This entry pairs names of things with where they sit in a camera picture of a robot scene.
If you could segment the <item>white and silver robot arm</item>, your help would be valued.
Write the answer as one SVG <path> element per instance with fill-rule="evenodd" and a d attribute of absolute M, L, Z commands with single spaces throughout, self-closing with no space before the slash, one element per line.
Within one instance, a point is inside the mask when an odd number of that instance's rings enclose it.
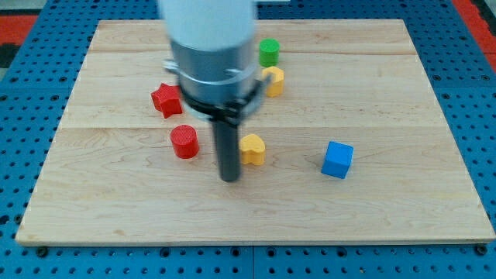
<path fill-rule="evenodd" d="M 200 119 L 238 126 L 259 107 L 253 0 L 160 0 L 183 103 Z"/>

